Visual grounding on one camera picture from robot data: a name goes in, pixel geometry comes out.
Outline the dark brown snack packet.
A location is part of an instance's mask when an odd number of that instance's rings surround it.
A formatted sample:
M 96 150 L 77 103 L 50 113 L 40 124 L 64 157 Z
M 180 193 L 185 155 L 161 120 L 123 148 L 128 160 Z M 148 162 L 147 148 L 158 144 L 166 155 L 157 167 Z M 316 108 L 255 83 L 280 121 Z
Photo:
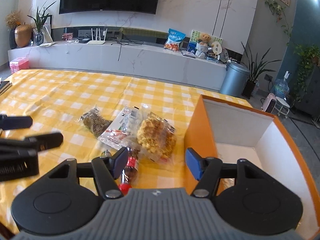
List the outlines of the dark brown snack packet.
M 93 107 L 82 116 L 80 116 L 78 122 L 82 124 L 96 137 L 98 138 L 112 123 L 111 120 L 105 119 L 97 106 Z

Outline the yellow puffed snack bag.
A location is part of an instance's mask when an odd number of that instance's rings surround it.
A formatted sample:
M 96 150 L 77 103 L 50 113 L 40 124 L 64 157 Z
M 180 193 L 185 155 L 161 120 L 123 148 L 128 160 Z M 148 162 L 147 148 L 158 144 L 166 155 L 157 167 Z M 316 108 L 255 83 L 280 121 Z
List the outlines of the yellow puffed snack bag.
M 167 162 L 176 145 L 176 129 L 143 104 L 142 122 L 137 131 L 137 141 L 145 155 L 152 161 Z

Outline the orange cardboard box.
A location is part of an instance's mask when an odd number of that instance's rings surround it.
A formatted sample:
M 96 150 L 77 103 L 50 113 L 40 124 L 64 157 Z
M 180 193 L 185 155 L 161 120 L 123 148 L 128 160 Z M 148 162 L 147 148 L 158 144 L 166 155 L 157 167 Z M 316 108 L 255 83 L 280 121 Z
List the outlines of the orange cardboard box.
M 280 120 L 246 105 L 201 95 L 184 136 L 184 148 L 225 163 L 248 159 L 302 200 L 296 230 L 304 239 L 319 234 L 319 192 L 297 145 Z

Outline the yellow white checkered tablecloth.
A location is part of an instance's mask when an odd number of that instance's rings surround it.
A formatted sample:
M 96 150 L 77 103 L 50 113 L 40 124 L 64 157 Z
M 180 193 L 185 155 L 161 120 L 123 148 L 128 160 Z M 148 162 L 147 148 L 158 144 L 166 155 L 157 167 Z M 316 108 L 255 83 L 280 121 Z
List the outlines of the yellow white checkered tablecloth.
M 9 81 L 12 86 L 1 96 L 1 113 L 29 115 L 33 125 L 3 132 L 2 137 L 21 139 L 56 131 L 64 137 L 60 148 L 39 154 L 40 175 L 66 159 L 87 163 L 107 150 L 79 120 L 93 107 L 113 120 L 125 106 L 146 105 L 166 119 L 176 129 L 176 146 L 167 162 L 140 161 L 134 186 L 147 189 L 183 186 L 183 138 L 198 99 L 202 94 L 221 98 L 199 88 L 100 73 L 21 70 Z

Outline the bronze round vase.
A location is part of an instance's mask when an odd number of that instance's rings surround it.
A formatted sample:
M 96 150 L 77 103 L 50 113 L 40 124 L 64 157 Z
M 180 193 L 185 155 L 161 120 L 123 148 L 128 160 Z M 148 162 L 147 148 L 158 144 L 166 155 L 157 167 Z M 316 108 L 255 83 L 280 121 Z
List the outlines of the bronze round vase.
M 29 24 L 19 25 L 15 29 L 15 42 L 19 48 L 26 47 L 31 40 L 33 28 Z

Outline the blue metal trash bin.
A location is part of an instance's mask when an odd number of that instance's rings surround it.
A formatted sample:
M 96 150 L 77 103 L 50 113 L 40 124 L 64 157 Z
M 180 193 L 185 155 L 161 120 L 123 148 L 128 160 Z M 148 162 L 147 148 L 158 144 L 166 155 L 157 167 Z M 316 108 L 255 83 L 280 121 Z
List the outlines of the blue metal trash bin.
M 249 77 L 249 69 L 233 61 L 227 63 L 226 67 L 227 72 L 220 88 L 220 93 L 239 97 Z

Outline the blue water jug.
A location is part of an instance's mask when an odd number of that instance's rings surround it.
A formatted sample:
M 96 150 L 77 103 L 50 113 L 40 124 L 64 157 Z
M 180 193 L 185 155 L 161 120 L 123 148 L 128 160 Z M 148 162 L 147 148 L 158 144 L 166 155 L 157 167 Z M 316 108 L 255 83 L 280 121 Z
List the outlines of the blue water jug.
M 286 100 L 287 95 L 289 94 L 290 88 L 287 83 L 290 73 L 286 71 L 282 79 L 277 79 L 274 83 L 274 94 L 275 96 Z

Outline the potted long-leaf plant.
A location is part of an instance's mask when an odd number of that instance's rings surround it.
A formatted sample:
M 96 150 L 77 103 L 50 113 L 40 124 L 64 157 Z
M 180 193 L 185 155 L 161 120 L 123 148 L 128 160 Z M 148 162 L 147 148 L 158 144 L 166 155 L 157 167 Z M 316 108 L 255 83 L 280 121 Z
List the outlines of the potted long-leaf plant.
M 275 70 L 268 69 L 267 66 L 272 63 L 281 62 L 281 60 L 265 60 L 265 57 L 270 52 L 271 48 L 268 48 L 263 56 L 258 59 L 258 53 L 256 53 L 255 57 L 253 57 L 253 53 L 249 44 L 247 47 L 245 47 L 243 43 L 241 43 L 241 45 L 247 58 L 247 63 L 242 62 L 242 64 L 249 70 L 249 76 L 244 86 L 244 90 L 242 91 L 242 96 L 250 99 L 258 77 L 263 73 L 275 72 Z

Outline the green plant glass vase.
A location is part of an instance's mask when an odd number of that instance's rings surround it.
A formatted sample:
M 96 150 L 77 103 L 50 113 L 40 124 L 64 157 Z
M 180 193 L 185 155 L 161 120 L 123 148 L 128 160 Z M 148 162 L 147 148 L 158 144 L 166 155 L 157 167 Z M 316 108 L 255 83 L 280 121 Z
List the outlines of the green plant glass vase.
M 44 42 L 44 34 L 43 34 L 43 26 L 44 24 L 47 22 L 50 13 L 48 12 L 48 9 L 54 5 L 56 3 L 53 2 L 51 3 L 48 7 L 45 7 L 44 5 L 42 7 L 37 7 L 36 9 L 36 15 L 35 17 L 28 15 L 29 18 L 32 18 L 34 20 L 35 23 L 35 27 L 36 27 L 36 35 L 34 38 L 34 43 L 39 46 L 41 44 L 43 44 Z

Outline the white wifi router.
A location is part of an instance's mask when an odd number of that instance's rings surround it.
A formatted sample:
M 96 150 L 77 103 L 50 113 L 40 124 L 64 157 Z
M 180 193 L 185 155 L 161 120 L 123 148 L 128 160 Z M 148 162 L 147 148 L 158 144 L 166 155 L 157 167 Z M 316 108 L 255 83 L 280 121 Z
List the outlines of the white wifi router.
M 87 42 L 87 44 L 96 44 L 96 45 L 102 45 L 106 42 L 106 36 L 101 38 L 101 30 L 100 28 L 96 29 L 95 37 L 93 36 L 93 29 L 91 29 L 92 38 Z

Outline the white marble tv cabinet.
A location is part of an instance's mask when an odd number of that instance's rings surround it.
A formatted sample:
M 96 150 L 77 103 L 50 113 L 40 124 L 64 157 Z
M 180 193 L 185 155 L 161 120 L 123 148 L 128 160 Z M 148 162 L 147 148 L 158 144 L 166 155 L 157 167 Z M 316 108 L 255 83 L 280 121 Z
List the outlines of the white marble tv cabinet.
M 26 57 L 33 69 L 68 69 L 113 73 L 220 90 L 224 64 L 193 59 L 180 52 L 150 45 L 102 45 L 57 42 L 49 47 L 29 46 L 8 51 L 13 60 Z

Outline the dark grey drawer cabinet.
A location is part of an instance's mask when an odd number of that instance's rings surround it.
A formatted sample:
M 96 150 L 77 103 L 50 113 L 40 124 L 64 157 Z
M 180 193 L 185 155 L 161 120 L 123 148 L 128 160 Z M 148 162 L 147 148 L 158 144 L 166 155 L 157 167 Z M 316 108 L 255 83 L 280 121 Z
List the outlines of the dark grey drawer cabinet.
M 312 118 L 319 116 L 319 82 L 319 67 L 315 67 L 306 80 L 306 92 L 302 94 L 300 102 L 295 102 L 296 109 L 310 115 Z

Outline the green white book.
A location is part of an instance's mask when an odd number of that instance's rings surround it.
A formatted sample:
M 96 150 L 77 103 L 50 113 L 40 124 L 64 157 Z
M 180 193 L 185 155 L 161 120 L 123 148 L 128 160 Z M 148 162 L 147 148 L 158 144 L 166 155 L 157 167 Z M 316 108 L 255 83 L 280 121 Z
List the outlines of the green white book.
M 197 30 L 192 30 L 191 35 L 190 35 L 190 40 L 189 40 L 189 42 L 198 43 L 198 42 L 197 42 L 197 39 L 199 38 L 200 33 L 204 33 L 204 32 L 197 31 Z M 210 46 L 214 41 L 218 41 L 218 42 L 220 42 L 220 43 L 222 44 L 222 42 L 223 42 L 223 39 L 222 39 L 222 38 L 219 38 L 219 37 L 216 37 L 216 36 L 212 36 L 212 35 L 210 35 L 210 36 L 212 37 L 212 39 L 211 39 L 211 41 L 210 41 L 209 46 Z

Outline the blue white snack bag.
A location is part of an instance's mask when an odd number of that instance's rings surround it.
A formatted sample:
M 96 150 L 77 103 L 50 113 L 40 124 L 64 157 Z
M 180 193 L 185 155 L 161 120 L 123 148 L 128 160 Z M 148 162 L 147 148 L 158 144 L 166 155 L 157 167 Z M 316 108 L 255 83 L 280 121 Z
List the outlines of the blue white snack bag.
M 171 51 L 179 51 L 180 44 L 185 38 L 185 33 L 177 31 L 175 29 L 169 29 L 168 38 L 164 44 L 164 48 Z

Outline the hanging green vine plant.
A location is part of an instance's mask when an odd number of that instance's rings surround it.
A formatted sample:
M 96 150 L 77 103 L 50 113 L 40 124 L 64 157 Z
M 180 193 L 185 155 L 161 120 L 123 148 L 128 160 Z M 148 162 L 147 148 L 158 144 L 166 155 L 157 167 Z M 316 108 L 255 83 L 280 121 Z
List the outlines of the hanging green vine plant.
M 275 0 L 264 0 L 272 15 L 276 15 L 276 22 L 284 20 L 281 25 L 283 33 L 287 36 L 287 46 L 293 48 L 293 52 L 299 56 L 297 77 L 294 80 L 291 96 L 296 102 L 301 102 L 307 93 L 306 81 L 313 72 L 315 66 L 319 67 L 319 47 L 316 45 L 302 45 L 291 41 L 293 26 L 290 26 L 286 15 L 285 7 L 282 7 Z

